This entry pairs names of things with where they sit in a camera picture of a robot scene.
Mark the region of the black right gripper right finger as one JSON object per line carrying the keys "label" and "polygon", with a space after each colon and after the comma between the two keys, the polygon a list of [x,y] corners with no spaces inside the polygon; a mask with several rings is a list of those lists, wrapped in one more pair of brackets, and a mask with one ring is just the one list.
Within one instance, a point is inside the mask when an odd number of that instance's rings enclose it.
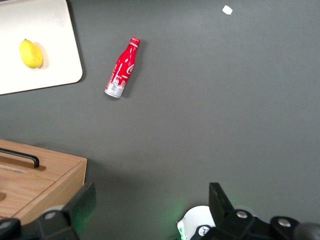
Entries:
{"label": "black right gripper right finger", "polygon": [[300,224],[286,216],[274,216],[267,223],[244,209],[235,209],[217,182],[209,184],[209,210],[215,227],[203,240],[293,240]]}

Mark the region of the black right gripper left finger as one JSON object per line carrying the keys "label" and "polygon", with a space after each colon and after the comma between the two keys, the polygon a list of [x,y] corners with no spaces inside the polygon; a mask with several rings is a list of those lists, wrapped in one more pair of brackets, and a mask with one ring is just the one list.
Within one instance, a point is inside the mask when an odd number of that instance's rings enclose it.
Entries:
{"label": "black right gripper left finger", "polygon": [[0,221],[2,240],[79,240],[96,210],[96,186],[86,182],[62,207],[52,207],[30,223]]}

